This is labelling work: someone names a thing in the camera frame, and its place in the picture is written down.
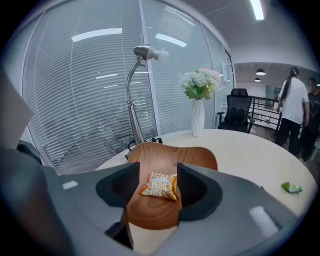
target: round white table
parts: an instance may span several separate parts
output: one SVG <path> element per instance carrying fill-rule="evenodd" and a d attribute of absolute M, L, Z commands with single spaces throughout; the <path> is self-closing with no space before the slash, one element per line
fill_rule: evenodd
<path fill-rule="evenodd" d="M 219 129 L 205 129 L 203 137 L 193 137 L 190 130 L 160 136 L 165 145 L 174 147 L 203 147 L 216 157 L 218 171 L 238 176 L 262 186 L 270 195 L 297 216 L 304 214 L 316 192 L 317 184 L 309 170 L 291 153 L 255 135 Z M 127 162 L 128 150 L 106 161 L 96 171 Z M 285 182 L 302 187 L 299 194 L 286 192 Z M 134 250 L 149 254 L 175 230 L 148 230 L 130 224 Z"/>

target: black railing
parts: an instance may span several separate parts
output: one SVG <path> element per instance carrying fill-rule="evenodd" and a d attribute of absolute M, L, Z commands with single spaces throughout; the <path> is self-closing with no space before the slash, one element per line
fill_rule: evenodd
<path fill-rule="evenodd" d="M 278 113 L 275 109 L 275 103 L 279 101 L 273 98 L 250 97 L 252 103 L 249 115 L 255 119 L 254 125 L 275 130 L 275 135 L 277 135 L 282 117 L 282 113 Z"/>

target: black pants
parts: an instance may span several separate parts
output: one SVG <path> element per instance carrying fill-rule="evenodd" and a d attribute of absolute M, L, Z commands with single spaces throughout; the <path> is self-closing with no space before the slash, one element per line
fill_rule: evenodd
<path fill-rule="evenodd" d="M 301 137 L 298 141 L 298 148 L 300 152 L 302 152 L 303 161 L 307 161 L 311 156 L 312 152 L 315 148 L 315 142 L 317 140 L 318 135 L 312 133 L 311 131 L 304 128 L 302 130 Z"/>
<path fill-rule="evenodd" d="M 289 152 L 293 155 L 296 155 L 300 126 L 301 125 L 296 122 L 282 118 L 281 125 L 274 143 L 282 147 L 287 141 L 290 133 Z"/>

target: white t-shirt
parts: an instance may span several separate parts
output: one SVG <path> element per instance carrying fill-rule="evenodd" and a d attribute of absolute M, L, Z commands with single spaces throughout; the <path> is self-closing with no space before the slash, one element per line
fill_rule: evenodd
<path fill-rule="evenodd" d="M 282 85 L 279 99 L 285 88 L 286 81 Z M 304 120 L 303 103 L 309 102 L 306 86 L 298 78 L 292 77 L 291 84 L 283 101 L 282 118 L 289 119 L 299 125 Z"/>

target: mesh chair back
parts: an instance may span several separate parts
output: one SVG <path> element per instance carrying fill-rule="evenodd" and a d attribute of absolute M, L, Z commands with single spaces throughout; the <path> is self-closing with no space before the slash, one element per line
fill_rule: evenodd
<path fill-rule="evenodd" d="M 226 97 L 228 110 L 224 121 L 234 125 L 248 125 L 248 114 L 251 105 L 251 97 L 228 95 Z"/>
<path fill-rule="evenodd" d="M 230 94 L 233 96 L 248 97 L 247 89 L 244 88 L 233 88 Z"/>

